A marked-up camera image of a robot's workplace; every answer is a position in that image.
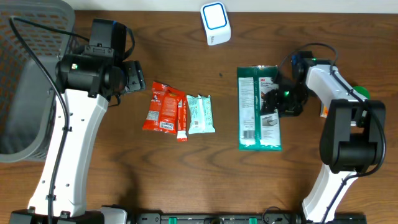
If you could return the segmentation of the green white wipes pack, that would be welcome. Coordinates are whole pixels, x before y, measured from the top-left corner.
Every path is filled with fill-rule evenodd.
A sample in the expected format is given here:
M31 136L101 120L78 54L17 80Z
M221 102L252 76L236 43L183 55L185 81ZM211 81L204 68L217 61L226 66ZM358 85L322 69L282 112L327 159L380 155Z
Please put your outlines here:
M277 90L276 66L238 67L238 112L240 151L281 151L279 113L261 114L261 92Z

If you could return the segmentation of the small orange box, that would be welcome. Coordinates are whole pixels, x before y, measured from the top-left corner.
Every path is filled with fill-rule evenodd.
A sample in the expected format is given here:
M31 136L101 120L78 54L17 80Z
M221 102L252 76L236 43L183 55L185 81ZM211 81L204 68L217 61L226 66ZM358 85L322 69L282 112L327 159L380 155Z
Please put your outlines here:
M327 116L328 116L328 108L324 104L322 104L320 110L320 117L327 118Z

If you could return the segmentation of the red snack bag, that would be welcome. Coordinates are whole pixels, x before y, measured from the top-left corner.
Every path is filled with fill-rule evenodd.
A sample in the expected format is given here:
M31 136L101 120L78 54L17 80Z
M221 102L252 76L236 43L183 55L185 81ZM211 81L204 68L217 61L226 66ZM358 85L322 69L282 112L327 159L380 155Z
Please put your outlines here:
M149 111L143 130L177 134L178 103L187 96L184 91L153 82Z

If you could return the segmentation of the light teal snack pack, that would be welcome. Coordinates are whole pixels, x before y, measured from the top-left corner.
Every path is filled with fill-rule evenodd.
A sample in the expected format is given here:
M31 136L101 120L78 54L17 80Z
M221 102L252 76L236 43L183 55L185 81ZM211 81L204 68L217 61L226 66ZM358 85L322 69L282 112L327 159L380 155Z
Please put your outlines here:
M187 103L190 110L189 134L215 133L211 96L197 97L187 95Z

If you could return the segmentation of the green lid jar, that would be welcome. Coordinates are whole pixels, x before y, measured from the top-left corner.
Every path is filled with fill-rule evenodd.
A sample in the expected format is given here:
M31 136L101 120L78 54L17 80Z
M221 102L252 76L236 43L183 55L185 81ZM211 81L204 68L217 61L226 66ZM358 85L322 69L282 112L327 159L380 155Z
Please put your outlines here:
M353 89L357 91L359 94L363 95L366 99L370 100L371 95L368 90L363 86L354 86Z

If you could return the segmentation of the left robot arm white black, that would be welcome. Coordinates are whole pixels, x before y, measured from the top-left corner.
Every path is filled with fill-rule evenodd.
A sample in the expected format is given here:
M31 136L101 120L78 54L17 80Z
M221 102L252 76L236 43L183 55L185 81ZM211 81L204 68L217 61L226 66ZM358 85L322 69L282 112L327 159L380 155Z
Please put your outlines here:
M138 61L99 55L66 55L55 67L61 97L40 182L27 209L10 223L132 223L116 205L86 208L86 183L98 128L113 95L142 90Z

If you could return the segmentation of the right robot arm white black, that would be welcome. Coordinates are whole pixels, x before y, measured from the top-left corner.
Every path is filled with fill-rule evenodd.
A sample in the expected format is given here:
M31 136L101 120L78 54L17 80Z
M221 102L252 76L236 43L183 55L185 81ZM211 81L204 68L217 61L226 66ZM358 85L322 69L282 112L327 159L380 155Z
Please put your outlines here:
M279 88L261 96L261 114L298 116L309 93L328 108L320 138L322 168L302 201L301 223L333 223L335 211L353 182L378 171L386 156L386 107L358 93L339 73L336 60L315 58L311 51L288 56L293 84L281 75Z

